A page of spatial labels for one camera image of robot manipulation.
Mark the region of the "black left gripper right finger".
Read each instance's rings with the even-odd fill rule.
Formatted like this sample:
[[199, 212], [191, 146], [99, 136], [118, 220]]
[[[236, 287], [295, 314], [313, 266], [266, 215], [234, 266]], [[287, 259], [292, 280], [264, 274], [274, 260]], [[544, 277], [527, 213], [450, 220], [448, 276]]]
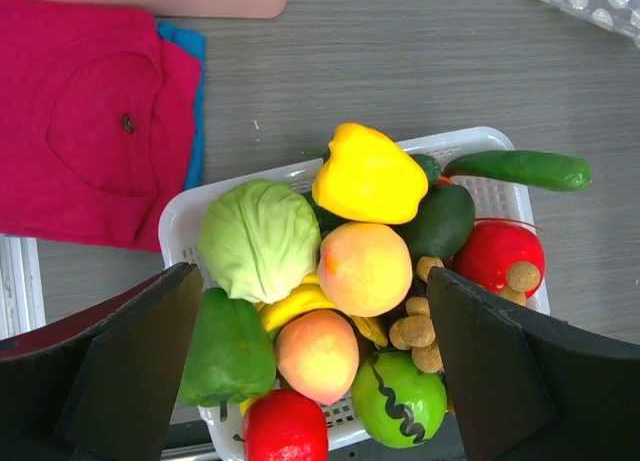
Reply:
[[467, 459], [638, 459], [638, 345], [445, 268], [430, 271], [427, 299]]

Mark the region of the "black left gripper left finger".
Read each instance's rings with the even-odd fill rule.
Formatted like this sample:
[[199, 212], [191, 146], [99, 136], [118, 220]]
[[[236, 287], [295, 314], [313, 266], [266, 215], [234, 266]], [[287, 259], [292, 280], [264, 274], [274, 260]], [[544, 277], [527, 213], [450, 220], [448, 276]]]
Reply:
[[2, 340], [2, 459], [159, 459], [202, 287], [181, 262]]

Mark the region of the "yellow bell pepper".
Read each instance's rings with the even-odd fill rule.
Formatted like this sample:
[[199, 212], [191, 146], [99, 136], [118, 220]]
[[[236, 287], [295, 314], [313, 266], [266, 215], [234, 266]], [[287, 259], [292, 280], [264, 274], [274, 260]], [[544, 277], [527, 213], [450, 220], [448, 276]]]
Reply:
[[312, 185], [317, 205], [347, 220], [400, 225], [411, 221], [429, 188], [423, 169], [380, 131], [344, 123]]

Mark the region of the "pale green cabbage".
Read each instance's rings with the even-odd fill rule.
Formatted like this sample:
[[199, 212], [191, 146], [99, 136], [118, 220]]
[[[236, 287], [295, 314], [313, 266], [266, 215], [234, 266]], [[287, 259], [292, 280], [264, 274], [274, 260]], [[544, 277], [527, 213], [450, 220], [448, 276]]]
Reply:
[[209, 204], [197, 249], [229, 297], [274, 304], [316, 269], [320, 242], [319, 222], [303, 195], [255, 179]]

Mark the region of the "green watermelon ball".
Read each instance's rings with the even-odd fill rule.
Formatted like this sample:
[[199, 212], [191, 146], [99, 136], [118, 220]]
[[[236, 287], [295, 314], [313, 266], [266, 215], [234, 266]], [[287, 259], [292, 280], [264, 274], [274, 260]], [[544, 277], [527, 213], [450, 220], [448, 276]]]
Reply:
[[433, 438], [447, 412], [440, 376], [420, 371], [407, 351], [377, 351], [369, 356], [358, 369], [351, 397], [369, 436], [395, 449]]

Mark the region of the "green bell pepper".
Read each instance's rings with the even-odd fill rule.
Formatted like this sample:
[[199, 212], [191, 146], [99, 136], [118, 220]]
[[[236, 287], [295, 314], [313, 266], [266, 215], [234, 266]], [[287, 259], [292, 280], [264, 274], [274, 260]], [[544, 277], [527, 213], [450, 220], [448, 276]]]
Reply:
[[275, 376], [273, 343], [253, 305], [229, 298], [221, 288], [204, 291], [179, 401], [202, 407], [239, 404], [266, 394]]

